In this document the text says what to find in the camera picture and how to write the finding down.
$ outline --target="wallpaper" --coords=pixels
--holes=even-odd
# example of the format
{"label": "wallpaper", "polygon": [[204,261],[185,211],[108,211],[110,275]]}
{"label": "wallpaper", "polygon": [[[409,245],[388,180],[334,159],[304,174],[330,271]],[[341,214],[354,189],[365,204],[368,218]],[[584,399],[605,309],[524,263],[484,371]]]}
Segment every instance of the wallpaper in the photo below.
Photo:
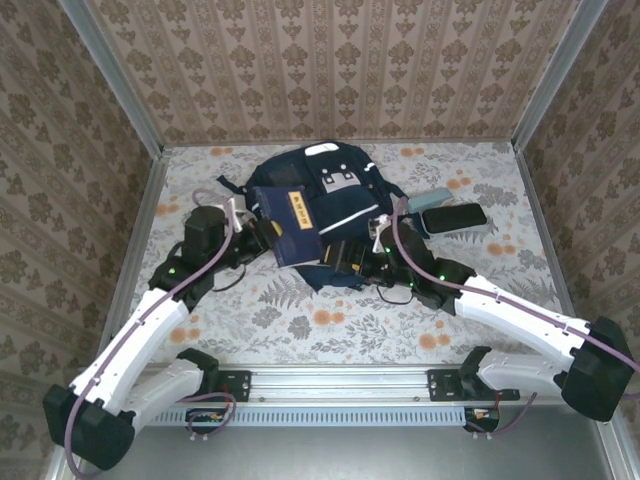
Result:
{"label": "wallpaper", "polygon": [[94,354],[150,160],[56,2],[0,2],[0,478],[51,447],[42,394]]}
{"label": "wallpaper", "polygon": [[577,0],[88,0],[166,144],[510,138]]}
{"label": "wallpaper", "polygon": [[[434,238],[435,256],[477,269],[497,285],[559,311],[556,289],[508,142],[374,143],[360,145],[384,178],[408,195],[451,189],[458,203],[478,202],[490,217],[483,232]],[[237,185],[255,166],[295,146],[185,147],[174,150],[142,263],[133,305],[171,247],[184,236],[193,209],[191,192],[214,189],[201,201],[219,203],[230,192],[214,179]],[[230,285],[239,270],[216,274],[216,288]],[[409,300],[403,288],[382,289],[386,299]],[[247,266],[247,275],[225,293],[210,293],[155,352],[170,362],[187,347],[231,364],[423,364],[460,363],[476,345],[522,352],[513,338],[481,323],[434,312],[417,300],[390,305],[373,287],[361,292],[325,287],[314,293],[291,268],[278,268],[272,252]]]}
{"label": "wallpaper", "polygon": [[[617,321],[636,359],[639,65],[640,2],[612,0],[525,151],[576,310]],[[638,405],[625,413],[640,447]]]}

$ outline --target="wall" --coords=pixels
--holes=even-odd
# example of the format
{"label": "wall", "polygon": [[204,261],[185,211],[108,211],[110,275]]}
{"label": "wall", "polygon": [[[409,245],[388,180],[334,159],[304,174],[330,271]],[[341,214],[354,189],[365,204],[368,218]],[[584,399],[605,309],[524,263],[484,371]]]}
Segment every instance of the wall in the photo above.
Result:
{"label": "wall", "polygon": [[56,2],[0,2],[0,478],[50,449],[41,396],[95,352],[149,166]]}
{"label": "wall", "polygon": [[508,138],[576,0],[89,0],[168,144]]}
{"label": "wall", "polygon": [[[640,2],[609,1],[525,157],[576,310],[640,358]],[[634,391],[640,389],[637,378]],[[625,405],[640,446],[640,413]]]}

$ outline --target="navy blue backpack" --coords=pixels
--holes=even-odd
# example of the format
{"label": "navy blue backpack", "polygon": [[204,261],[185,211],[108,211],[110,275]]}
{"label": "navy blue backpack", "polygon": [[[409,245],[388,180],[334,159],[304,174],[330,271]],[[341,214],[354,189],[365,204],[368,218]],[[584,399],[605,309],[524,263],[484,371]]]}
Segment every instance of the navy blue backpack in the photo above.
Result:
{"label": "navy blue backpack", "polygon": [[[309,209],[325,246],[352,239],[372,244],[369,219],[393,213],[390,194],[404,196],[395,184],[382,178],[364,150],[341,142],[324,142],[276,155],[258,167],[238,187],[224,176],[218,181],[236,195],[244,195],[247,208],[260,218],[253,187],[304,186]],[[296,267],[314,288],[324,285],[358,287],[363,279],[320,266]]]}

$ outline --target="floral fabric surface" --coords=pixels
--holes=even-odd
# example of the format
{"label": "floral fabric surface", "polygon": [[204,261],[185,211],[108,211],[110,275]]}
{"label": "floral fabric surface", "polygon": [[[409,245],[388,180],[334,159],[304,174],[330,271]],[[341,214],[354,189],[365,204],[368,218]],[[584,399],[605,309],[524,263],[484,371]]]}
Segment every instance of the floral fabric surface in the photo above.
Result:
{"label": "floral fabric surface", "polygon": [[[504,143],[360,145],[408,195],[447,186],[456,202],[478,202],[490,217],[482,233],[458,233],[429,241],[436,256],[470,265],[497,285],[559,311],[559,301],[511,145]],[[215,181],[224,174],[242,185],[254,168],[296,146],[181,147],[170,160],[138,280],[135,306],[146,282],[183,237],[193,208],[191,192],[212,188],[204,202],[230,195]],[[216,276],[216,286],[240,271]],[[384,292],[389,300],[408,292]],[[508,351],[526,348],[478,322],[434,312],[413,300],[382,301],[375,288],[362,292],[325,287],[314,293],[293,269],[278,268],[271,252],[247,267],[239,285],[209,293],[175,328],[153,357],[168,362],[187,347],[234,364],[416,364],[459,362],[477,345]]]}

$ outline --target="patterned wallpaper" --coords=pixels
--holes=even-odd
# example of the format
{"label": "patterned wallpaper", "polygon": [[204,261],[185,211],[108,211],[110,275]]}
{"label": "patterned wallpaper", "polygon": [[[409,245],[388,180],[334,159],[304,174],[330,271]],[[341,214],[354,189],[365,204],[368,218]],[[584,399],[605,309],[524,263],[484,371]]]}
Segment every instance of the patterned wallpaper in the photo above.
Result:
{"label": "patterned wallpaper", "polygon": [[[576,310],[619,322],[636,359],[639,65],[640,2],[611,0],[525,151]],[[625,414],[640,447],[638,405]]]}
{"label": "patterned wallpaper", "polygon": [[167,144],[509,138],[578,0],[88,0]]}
{"label": "patterned wallpaper", "polygon": [[149,159],[55,1],[0,2],[0,478],[50,449],[41,396],[89,360]]}

